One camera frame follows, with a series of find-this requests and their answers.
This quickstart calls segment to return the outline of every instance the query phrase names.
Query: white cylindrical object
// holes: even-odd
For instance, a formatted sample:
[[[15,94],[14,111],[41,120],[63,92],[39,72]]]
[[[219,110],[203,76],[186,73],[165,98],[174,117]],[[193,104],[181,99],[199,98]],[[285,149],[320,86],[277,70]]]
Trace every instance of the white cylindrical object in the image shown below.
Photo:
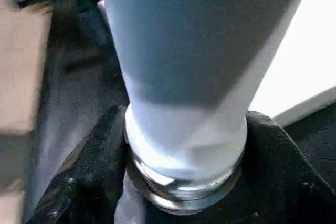
[[[133,152],[170,178],[226,173],[300,0],[104,1],[131,101]]]

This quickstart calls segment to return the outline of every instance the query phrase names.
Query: black cloth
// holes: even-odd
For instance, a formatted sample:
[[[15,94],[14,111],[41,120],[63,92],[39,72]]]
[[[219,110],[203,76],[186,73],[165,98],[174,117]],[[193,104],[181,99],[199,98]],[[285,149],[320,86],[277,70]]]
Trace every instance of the black cloth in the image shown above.
[[[92,129],[73,166],[58,174],[33,223],[329,223],[335,194],[290,136],[267,116],[247,113],[243,174],[216,205],[190,216],[170,215],[148,202],[125,173],[122,106]]]
[[[84,2],[54,2],[26,161],[22,222],[33,215],[64,160],[99,118],[113,105],[129,104],[111,32],[97,4]]]

